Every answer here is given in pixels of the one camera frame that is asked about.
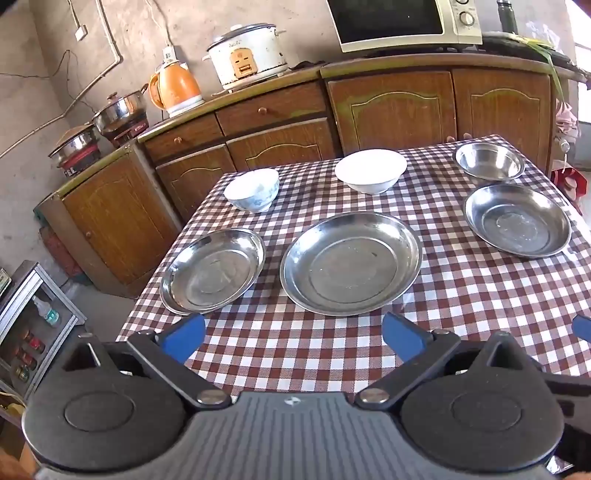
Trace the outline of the small steel plate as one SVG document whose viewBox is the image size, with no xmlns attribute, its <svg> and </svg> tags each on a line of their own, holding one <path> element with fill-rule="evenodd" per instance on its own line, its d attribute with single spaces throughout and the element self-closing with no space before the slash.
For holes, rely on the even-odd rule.
<svg viewBox="0 0 591 480">
<path fill-rule="evenodd" d="M 249 229 L 208 233 L 184 248 L 162 274 L 159 295 L 170 312 L 205 314 L 231 304 L 259 278 L 263 239 Z"/>
</svg>

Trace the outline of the cream microwave oven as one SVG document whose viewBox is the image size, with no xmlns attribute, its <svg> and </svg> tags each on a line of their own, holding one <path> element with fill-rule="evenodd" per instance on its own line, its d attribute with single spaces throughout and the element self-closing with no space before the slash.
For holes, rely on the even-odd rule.
<svg viewBox="0 0 591 480">
<path fill-rule="evenodd" d="M 470 0 L 337 0 L 328 7 L 345 53 L 483 43 Z"/>
</svg>

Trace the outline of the red white checkered tablecloth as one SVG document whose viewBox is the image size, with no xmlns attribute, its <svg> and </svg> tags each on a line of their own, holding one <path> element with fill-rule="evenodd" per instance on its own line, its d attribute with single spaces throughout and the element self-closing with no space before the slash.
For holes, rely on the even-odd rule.
<svg viewBox="0 0 591 480">
<path fill-rule="evenodd" d="M 572 235 L 559 254 L 526 260 L 477 237 L 463 204 L 473 182 L 457 166 L 456 145 L 409 149 L 408 167 L 392 188 L 365 195 L 335 176 L 335 162 L 280 168 L 280 191 L 260 214 L 238 210 L 224 197 L 224 175 L 194 212 L 165 255 L 172 262 L 200 237 L 249 229 L 266 246 L 259 279 L 231 304 L 206 318 L 206 338 L 188 366 L 231 394 L 245 390 L 356 392 L 391 371 L 397 358 L 382 338 L 382 319 L 404 315 L 426 329 L 446 329 L 485 340 L 511 333 L 546 370 L 590 372 L 590 346 L 572 320 L 590 311 L 590 232 L 578 212 L 536 166 L 519 183 L 562 205 Z M 420 238 L 423 261 L 414 284 L 387 299 L 386 284 L 404 258 L 378 241 L 356 236 L 329 249 L 308 275 L 335 316 L 298 306 L 283 290 L 280 263 L 304 231 L 332 216 L 372 211 L 396 217 Z"/>
</svg>

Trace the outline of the white rice cooker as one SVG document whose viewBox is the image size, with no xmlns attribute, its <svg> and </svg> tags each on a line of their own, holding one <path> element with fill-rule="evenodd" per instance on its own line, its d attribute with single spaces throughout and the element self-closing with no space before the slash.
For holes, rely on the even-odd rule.
<svg viewBox="0 0 591 480">
<path fill-rule="evenodd" d="M 238 90 L 290 70 L 280 34 L 270 23 L 238 24 L 216 37 L 202 59 L 211 61 L 224 90 Z"/>
</svg>

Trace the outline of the blue patterned small bowl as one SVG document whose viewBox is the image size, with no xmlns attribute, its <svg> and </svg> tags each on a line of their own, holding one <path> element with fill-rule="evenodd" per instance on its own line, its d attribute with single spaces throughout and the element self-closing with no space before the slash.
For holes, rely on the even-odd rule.
<svg viewBox="0 0 591 480">
<path fill-rule="evenodd" d="M 279 173 L 273 168 L 263 168 L 237 176 L 225 187 L 223 195 L 238 210 L 263 213 L 270 209 L 279 190 Z"/>
</svg>

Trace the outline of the red bag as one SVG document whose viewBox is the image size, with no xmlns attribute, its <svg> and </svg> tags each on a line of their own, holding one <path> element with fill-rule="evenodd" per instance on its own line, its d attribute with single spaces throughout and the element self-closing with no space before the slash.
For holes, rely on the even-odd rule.
<svg viewBox="0 0 591 480">
<path fill-rule="evenodd" d="M 588 193 L 588 180 L 585 176 L 577 169 L 567 165 L 553 169 L 550 179 L 574 208 L 582 214 L 581 200 Z"/>
</svg>

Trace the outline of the white ceramic bowl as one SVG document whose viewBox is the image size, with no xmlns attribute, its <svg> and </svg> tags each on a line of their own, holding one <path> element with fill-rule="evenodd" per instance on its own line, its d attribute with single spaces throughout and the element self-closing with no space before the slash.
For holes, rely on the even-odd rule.
<svg viewBox="0 0 591 480">
<path fill-rule="evenodd" d="M 406 172 L 407 158 L 394 150 L 361 150 L 339 160 L 335 176 L 346 186 L 363 194 L 377 195 L 389 190 Z"/>
</svg>

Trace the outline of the green leek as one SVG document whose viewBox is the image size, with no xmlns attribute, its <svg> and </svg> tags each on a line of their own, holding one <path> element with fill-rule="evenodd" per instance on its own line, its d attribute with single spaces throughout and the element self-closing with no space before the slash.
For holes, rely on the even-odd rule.
<svg viewBox="0 0 591 480">
<path fill-rule="evenodd" d="M 522 37 L 522 36 L 517 36 L 517 40 L 521 44 L 527 46 L 528 48 L 530 48 L 531 50 L 536 52 L 538 55 L 540 55 L 546 61 L 546 63 L 549 65 L 557 99 L 560 102 L 564 103 L 565 97 L 564 97 L 564 91 L 562 88 L 562 84 L 560 82 L 560 78 L 558 76 L 556 67 L 555 67 L 554 62 L 552 60 L 550 50 L 547 48 L 547 44 L 544 42 L 540 42 L 536 39 L 532 39 L 529 37 Z"/>
</svg>

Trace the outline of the deep steel bowl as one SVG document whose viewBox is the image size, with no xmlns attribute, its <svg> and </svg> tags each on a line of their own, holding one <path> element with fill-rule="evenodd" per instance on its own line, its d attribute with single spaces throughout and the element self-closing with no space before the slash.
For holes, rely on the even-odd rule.
<svg viewBox="0 0 591 480">
<path fill-rule="evenodd" d="M 470 177 L 484 182 L 506 182 L 519 178 L 525 161 L 510 149 L 489 142 L 470 142 L 454 155 L 458 166 Z"/>
</svg>

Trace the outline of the large steel plate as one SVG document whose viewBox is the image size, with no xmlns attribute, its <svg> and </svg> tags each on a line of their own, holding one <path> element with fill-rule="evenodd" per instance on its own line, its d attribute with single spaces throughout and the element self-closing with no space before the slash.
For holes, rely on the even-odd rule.
<svg viewBox="0 0 591 480">
<path fill-rule="evenodd" d="M 402 297 L 423 261 L 419 236 L 401 220 L 349 212 L 309 228 L 287 248 L 280 283 L 304 310 L 332 317 L 370 313 Z"/>
</svg>

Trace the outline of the small glass-front fridge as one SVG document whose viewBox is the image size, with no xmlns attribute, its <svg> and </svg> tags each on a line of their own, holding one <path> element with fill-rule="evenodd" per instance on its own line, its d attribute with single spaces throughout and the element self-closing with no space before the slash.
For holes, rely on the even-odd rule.
<svg viewBox="0 0 591 480">
<path fill-rule="evenodd" d="M 27 403 L 73 330 L 85 323 L 42 266 L 23 261 L 1 295 L 1 392 Z"/>
</svg>

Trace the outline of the steel pot with lid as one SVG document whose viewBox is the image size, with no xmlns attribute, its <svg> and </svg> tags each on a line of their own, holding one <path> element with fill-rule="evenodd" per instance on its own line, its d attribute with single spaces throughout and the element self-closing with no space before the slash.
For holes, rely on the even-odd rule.
<svg viewBox="0 0 591 480">
<path fill-rule="evenodd" d="M 107 136 L 120 130 L 129 122 L 143 119 L 146 116 L 144 93 L 148 84 L 130 94 L 119 96 L 116 92 L 107 97 L 107 105 L 99 110 L 92 118 L 92 123 L 98 132 Z"/>
</svg>

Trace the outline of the orange electric kettle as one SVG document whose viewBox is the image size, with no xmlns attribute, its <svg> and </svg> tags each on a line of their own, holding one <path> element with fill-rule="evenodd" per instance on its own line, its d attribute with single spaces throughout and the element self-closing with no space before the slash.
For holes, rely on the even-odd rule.
<svg viewBox="0 0 591 480">
<path fill-rule="evenodd" d="M 204 103 L 197 80 L 186 63 L 181 62 L 173 46 L 166 46 L 163 62 L 148 82 L 147 94 L 152 104 L 176 117 Z"/>
</svg>

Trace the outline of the medium steel plate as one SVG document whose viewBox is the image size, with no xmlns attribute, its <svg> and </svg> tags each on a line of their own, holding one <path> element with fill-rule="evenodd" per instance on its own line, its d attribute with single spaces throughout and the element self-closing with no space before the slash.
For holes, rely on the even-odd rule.
<svg viewBox="0 0 591 480">
<path fill-rule="evenodd" d="M 559 204 L 520 185 L 477 188 L 464 202 L 464 216 L 487 244 L 522 258 L 557 255 L 571 240 L 571 224 Z"/>
</svg>

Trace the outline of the dark green thermos bottle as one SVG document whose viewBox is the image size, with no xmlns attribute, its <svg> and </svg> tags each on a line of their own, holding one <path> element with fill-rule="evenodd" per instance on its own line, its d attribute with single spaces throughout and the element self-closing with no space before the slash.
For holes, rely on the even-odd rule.
<svg viewBox="0 0 591 480">
<path fill-rule="evenodd" d="M 502 31 L 517 35 L 519 30 L 512 1 L 497 0 L 497 11 Z"/>
</svg>

